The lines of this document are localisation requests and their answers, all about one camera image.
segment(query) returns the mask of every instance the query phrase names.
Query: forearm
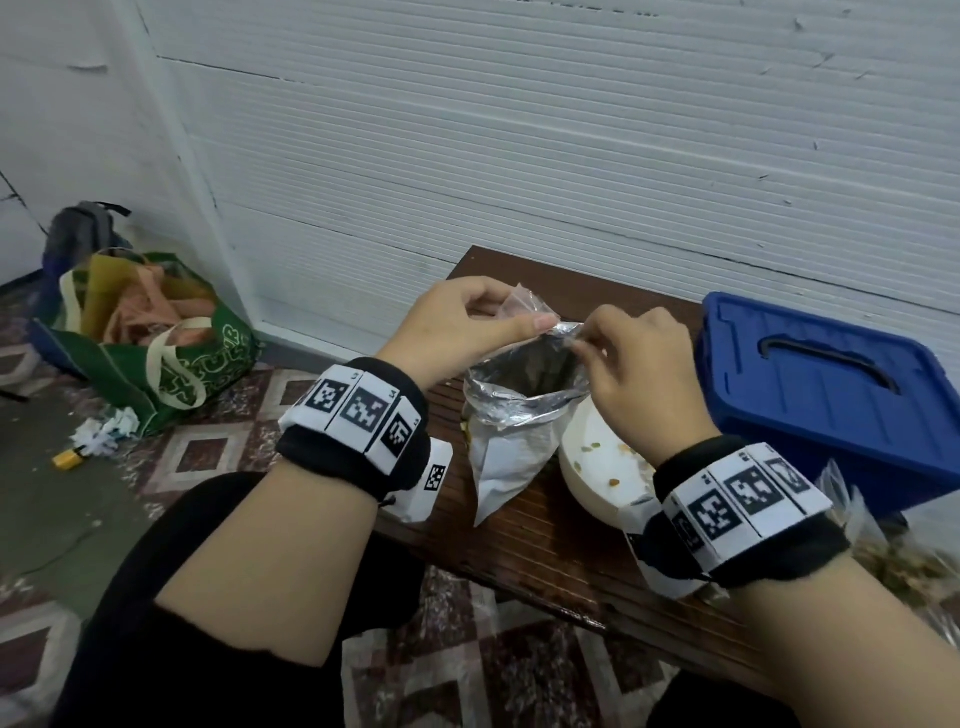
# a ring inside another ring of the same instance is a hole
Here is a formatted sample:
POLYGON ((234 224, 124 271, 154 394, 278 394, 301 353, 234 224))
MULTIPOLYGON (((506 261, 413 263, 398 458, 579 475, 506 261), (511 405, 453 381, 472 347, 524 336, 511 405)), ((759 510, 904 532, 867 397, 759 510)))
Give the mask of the forearm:
POLYGON ((960 725, 960 659, 849 555, 732 598, 805 726, 960 725))
POLYGON ((281 460, 156 603, 230 646, 322 665, 376 511, 358 488, 281 460))

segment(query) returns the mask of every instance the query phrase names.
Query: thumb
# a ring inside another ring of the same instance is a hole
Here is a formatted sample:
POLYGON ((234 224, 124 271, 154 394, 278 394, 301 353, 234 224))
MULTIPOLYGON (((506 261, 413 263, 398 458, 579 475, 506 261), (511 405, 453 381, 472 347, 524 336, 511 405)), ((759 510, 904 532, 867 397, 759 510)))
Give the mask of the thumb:
POLYGON ((485 321, 483 323, 485 349, 497 349, 533 339, 549 331, 560 322, 552 313, 525 313, 511 319, 485 321))
POLYGON ((599 349, 593 346, 589 341, 583 339, 574 339, 570 342, 570 349, 580 357, 580 360, 587 367, 587 374, 590 378, 590 385, 610 384, 613 379, 610 368, 607 365, 607 357, 599 349))

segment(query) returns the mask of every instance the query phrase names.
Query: right hand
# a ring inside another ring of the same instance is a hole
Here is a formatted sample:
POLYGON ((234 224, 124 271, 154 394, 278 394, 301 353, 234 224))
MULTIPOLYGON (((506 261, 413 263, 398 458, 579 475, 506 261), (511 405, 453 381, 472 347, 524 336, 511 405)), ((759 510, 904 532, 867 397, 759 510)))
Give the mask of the right hand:
POLYGON ((571 349, 587 367, 603 419, 654 468, 720 434, 697 380, 690 332, 665 308, 632 318, 600 306, 571 349))

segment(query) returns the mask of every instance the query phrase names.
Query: blue box lid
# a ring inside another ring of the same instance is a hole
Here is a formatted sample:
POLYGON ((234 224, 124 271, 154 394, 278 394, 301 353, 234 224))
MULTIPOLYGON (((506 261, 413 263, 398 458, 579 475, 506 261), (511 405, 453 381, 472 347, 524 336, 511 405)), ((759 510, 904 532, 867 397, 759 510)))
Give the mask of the blue box lid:
POLYGON ((927 347, 726 293, 709 294, 704 309, 705 386, 727 416, 960 475, 960 398, 927 347))

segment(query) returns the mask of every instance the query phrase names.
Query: food in plastic bag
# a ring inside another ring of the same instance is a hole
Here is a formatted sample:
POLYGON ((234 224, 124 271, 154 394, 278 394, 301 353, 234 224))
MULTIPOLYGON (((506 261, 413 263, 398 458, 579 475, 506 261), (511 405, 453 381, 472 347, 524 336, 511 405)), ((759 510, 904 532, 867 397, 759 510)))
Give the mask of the food in plastic bag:
MULTIPOLYGON (((497 318, 553 313, 518 286, 497 318)), ((535 339, 496 352, 464 376, 469 460, 479 525, 526 488, 560 445, 587 374, 566 339, 581 325, 560 322, 535 339)))

